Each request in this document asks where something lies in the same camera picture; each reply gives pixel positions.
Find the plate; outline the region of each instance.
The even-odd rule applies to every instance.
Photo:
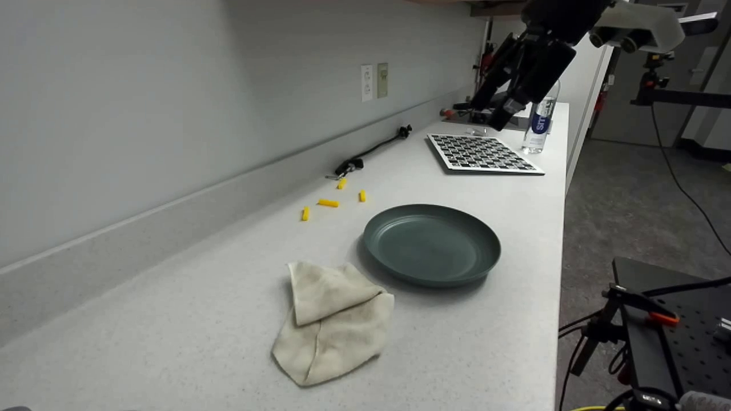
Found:
[[[498,236],[472,215],[443,206],[400,206],[372,217],[362,257],[377,275],[419,288],[481,285],[499,258]]]

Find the cable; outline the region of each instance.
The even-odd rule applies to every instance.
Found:
[[[575,331],[583,331],[583,328],[585,328],[585,327],[574,327],[574,328],[559,331],[556,339],[564,339],[564,336],[575,334]]]
[[[651,110],[651,116],[653,116],[653,129],[656,129],[656,140],[658,140],[660,154],[661,154],[661,159],[664,159],[664,164],[666,164],[666,172],[669,172],[673,185],[675,185],[677,193],[704,215],[704,219],[705,219],[707,228],[712,231],[716,245],[731,257],[731,250],[725,247],[725,243],[721,239],[721,236],[716,233],[716,228],[712,226],[712,219],[707,217],[707,212],[698,206],[698,202],[693,202],[693,199],[685,193],[685,188],[680,185],[675,172],[672,169],[672,163],[669,163],[666,151],[664,151],[664,147],[661,147],[656,107],[648,105],[648,110]],[[680,284],[680,285],[669,285],[669,288],[656,288],[656,290],[647,290],[643,294],[658,296],[658,294],[672,294],[672,292],[701,290],[701,288],[719,288],[719,285],[725,285],[725,284],[731,284],[731,276],[721,276],[721,278],[715,278],[715,280],[696,280],[696,284]]]
[[[615,411],[618,410],[626,400],[631,400],[635,396],[635,390],[623,390],[620,396],[616,396],[607,406],[604,411]]]
[[[388,145],[392,145],[392,142],[406,140],[408,134],[410,134],[410,125],[398,129],[391,140],[384,140],[384,142],[378,142],[378,145],[375,145],[375,147],[369,147],[369,149],[366,149],[366,151],[360,151],[360,154],[355,154],[355,156],[352,156],[352,158],[346,158],[344,163],[341,163],[341,164],[334,169],[334,173],[341,179],[341,177],[346,177],[346,173],[352,173],[352,172],[355,172],[355,169],[362,169],[362,158],[366,158],[366,156],[369,156],[372,151],[377,151],[377,149],[382,149],[382,147],[388,147]]]
[[[620,373],[620,368],[626,365],[628,351],[631,351],[631,350],[623,346],[623,348],[611,356],[611,360],[609,360],[609,365],[607,365],[607,373],[609,373],[609,375]]]
[[[559,331],[564,331],[564,328],[568,328],[568,327],[575,327],[577,323],[592,319],[594,316],[598,316],[598,311],[594,311],[594,314],[590,314],[590,316],[585,316],[585,317],[580,317],[580,319],[574,319],[574,323],[562,325],[562,327],[559,327]]]
[[[585,341],[586,341],[586,336],[580,336],[580,339],[577,339],[577,342],[575,342],[575,348],[574,348],[574,351],[570,351],[570,358],[568,358],[568,364],[566,364],[564,382],[562,382],[562,396],[559,396],[559,400],[556,400],[556,411],[564,411],[564,400],[566,400],[566,389],[568,389],[568,373],[570,373],[574,360],[575,360],[575,356],[577,356],[577,350],[580,350],[580,346],[583,346]]]

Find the electrical outlet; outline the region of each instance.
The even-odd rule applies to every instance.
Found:
[[[372,65],[360,67],[360,98],[362,100],[375,98],[375,67]]]
[[[388,96],[388,62],[378,62],[375,69],[375,96],[386,98]]]

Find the white cloth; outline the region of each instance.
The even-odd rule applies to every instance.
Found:
[[[337,379],[382,354],[392,294],[352,266],[291,263],[289,284],[294,314],[281,327],[271,356],[296,386]]]

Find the floor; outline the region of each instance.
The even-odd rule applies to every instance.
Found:
[[[673,149],[669,159],[731,247],[731,173]],[[675,189],[658,149],[590,140],[566,196],[562,323],[602,307],[615,257],[707,278],[731,275],[731,258]],[[559,376],[574,346],[570,336],[559,346]],[[564,410],[607,404],[623,390],[607,375],[616,350],[598,350],[585,375],[568,382]]]

